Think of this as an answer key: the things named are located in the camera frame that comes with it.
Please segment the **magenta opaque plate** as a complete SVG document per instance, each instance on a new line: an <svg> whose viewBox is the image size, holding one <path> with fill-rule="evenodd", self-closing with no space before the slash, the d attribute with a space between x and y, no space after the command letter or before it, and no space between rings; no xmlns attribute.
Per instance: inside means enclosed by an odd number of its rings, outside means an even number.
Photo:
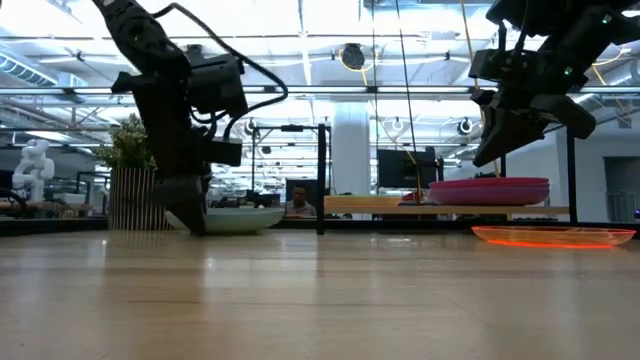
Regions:
<svg viewBox="0 0 640 360"><path fill-rule="evenodd" d="M432 182L429 187L436 189L480 188L480 187L515 187L515 186L547 186L549 180L539 177L485 177L462 180Z"/></svg>

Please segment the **black aluminium table frame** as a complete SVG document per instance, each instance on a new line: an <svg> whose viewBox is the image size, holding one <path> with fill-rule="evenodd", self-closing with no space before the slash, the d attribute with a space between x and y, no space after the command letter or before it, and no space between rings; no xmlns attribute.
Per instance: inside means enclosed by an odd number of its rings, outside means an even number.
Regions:
<svg viewBox="0 0 640 360"><path fill-rule="evenodd" d="M588 227L616 228L634 230L634 239L640 239L640 223L578 223L543 222L543 221L487 221L472 219L467 221L360 221L329 219L324 221L325 231L383 232L383 233L428 233L428 232L471 232L472 226L541 226L556 227ZM106 218L87 219L18 219L0 221L0 237L15 237L48 233L105 231L108 229Z"/></svg>

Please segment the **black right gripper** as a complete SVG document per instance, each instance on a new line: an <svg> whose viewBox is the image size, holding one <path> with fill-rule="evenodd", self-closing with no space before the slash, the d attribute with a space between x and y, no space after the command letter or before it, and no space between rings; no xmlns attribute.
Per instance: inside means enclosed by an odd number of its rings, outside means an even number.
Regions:
<svg viewBox="0 0 640 360"><path fill-rule="evenodd" d="M576 138L588 138L595 118L566 94L586 83L586 70L612 43L621 41L619 18L493 18L499 27L496 49L538 53L535 74L516 83L496 83L498 88L476 90L472 101L485 116L481 142L473 164L482 167L509 152L544 138L555 121ZM488 106L494 103L504 108ZM531 108L539 117L510 109Z"/></svg>

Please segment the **black metal gantry frame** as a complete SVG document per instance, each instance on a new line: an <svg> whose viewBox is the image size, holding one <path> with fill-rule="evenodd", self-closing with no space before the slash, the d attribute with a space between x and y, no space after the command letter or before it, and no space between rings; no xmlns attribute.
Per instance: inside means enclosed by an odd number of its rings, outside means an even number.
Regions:
<svg viewBox="0 0 640 360"><path fill-rule="evenodd" d="M285 142L269 143L267 137L273 132L302 133L311 131L316 135L316 139L311 142L298 142L287 140ZM267 157L257 162L257 152L263 147L314 147L316 157L299 156L293 158L273 158ZM281 126L256 126L251 134L251 190L255 190L256 169L257 168L279 168L279 167L314 167L315 172L315 206L316 210L323 214L324 198L331 193L332 181L332 136L331 127L325 124L317 126L307 125L281 125Z"/></svg>

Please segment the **person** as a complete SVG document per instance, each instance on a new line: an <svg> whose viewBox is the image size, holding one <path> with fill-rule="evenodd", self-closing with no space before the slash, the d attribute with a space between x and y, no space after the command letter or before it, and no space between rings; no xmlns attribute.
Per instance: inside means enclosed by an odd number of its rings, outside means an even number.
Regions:
<svg viewBox="0 0 640 360"><path fill-rule="evenodd" d="M292 188L292 199L286 202L285 215L288 217L315 217L316 208L307 201L307 187L296 184Z"/></svg>

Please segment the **potted plant in striped pot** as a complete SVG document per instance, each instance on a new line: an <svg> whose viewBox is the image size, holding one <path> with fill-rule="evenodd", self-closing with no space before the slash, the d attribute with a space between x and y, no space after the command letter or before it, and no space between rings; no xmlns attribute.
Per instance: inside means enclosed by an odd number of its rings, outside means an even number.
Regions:
<svg viewBox="0 0 640 360"><path fill-rule="evenodd" d="M112 144L97 149L98 158L110 169L109 228L169 230L165 208L152 199L159 178L142 120L130 114L119 127L112 127L109 135Z"/></svg>

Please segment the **purple opaque plate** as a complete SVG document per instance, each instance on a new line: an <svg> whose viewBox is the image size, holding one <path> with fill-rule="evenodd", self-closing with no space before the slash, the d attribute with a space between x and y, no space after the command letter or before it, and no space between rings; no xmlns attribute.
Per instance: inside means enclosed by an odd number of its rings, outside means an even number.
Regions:
<svg viewBox="0 0 640 360"><path fill-rule="evenodd" d="M433 203L444 206L528 206L544 202L550 190L522 187L434 189Z"/></svg>

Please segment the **long ceiling light rail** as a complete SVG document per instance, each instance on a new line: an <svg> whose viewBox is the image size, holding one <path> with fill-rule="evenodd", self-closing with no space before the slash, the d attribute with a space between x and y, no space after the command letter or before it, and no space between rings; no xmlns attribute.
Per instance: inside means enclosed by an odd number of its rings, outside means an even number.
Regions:
<svg viewBox="0 0 640 360"><path fill-rule="evenodd" d="M467 86L291 86L290 94L467 94L474 91Z"/></svg>

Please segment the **pale teal opaque plate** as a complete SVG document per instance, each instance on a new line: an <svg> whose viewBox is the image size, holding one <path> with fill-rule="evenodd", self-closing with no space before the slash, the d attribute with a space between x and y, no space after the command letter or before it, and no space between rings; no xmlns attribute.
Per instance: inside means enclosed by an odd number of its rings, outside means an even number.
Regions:
<svg viewBox="0 0 640 360"><path fill-rule="evenodd" d="M249 234L277 224L283 208L209 208L204 218L205 233Z"/></svg>

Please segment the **wooden shelf with black frame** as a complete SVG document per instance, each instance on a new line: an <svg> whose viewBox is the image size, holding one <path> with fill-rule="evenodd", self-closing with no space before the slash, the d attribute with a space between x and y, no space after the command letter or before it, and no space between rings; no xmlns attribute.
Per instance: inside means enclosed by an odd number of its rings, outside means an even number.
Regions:
<svg viewBox="0 0 640 360"><path fill-rule="evenodd" d="M323 235L328 226L325 224L326 214L402 214L402 215L568 215L570 223L578 221L577 201L575 195L575 166L569 166L569 205L568 206L444 206L429 204L401 204L400 197L389 196L327 196L324 198L324 212L315 220L315 231Z"/></svg>

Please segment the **black computer monitor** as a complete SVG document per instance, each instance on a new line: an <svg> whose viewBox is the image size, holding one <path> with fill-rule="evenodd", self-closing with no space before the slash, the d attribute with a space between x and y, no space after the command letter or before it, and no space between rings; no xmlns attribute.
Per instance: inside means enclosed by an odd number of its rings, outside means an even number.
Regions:
<svg viewBox="0 0 640 360"><path fill-rule="evenodd" d="M437 180L436 154L433 147L414 153L405 150L383 150L376 153L378 185L383 188L428 188Z"/></svg>

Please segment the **orange transparent plastic plate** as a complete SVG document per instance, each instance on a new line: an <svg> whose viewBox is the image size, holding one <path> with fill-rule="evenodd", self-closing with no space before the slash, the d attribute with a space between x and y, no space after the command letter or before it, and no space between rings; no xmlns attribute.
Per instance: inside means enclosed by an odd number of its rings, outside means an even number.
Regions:
<svg viewBox="0 0 640 360"><path fill-rule="evenodd" d="M473 226L472 231L495 245L558 249L609 249L627 243L637 233L628 229L556 226Z"/></svg>

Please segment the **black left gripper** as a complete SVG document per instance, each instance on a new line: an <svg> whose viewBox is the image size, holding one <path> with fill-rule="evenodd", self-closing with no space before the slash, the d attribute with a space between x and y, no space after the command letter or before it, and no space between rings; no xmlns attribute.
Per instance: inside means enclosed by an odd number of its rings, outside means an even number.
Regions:
<svg viewBox="0 0 640 360"><path fill-rule="evenodd" d="M201 114L186 99L191 71L132 75L122 72L111 86L114 93L133 94L161 180L152 198L176 216L196 236L206 233L205 194L199 176L212 163L237 167L242 142L217 137L216 115Z"/></svg>

